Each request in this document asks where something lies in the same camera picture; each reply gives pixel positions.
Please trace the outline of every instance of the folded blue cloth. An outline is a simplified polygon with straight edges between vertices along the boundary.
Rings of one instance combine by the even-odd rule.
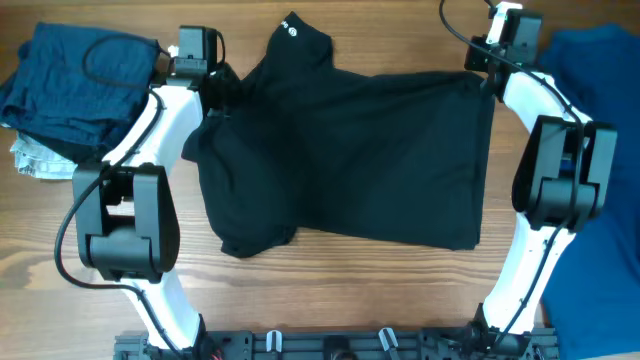
[[[540,62],[578,109],[618,130],[602,214],[562,254],[543,295],[561,358],[640,351],[640,39],[617,25],[561,31]]]
[[[116,147],[147,99],[140,90],[104,85],[82,73],[85,51],[110,30],[40,23],[18,55],[20,66],[0,90],[0,122],[69,143]],[[105,41],[87,59],[91,73],[149,85],[157,42]]]

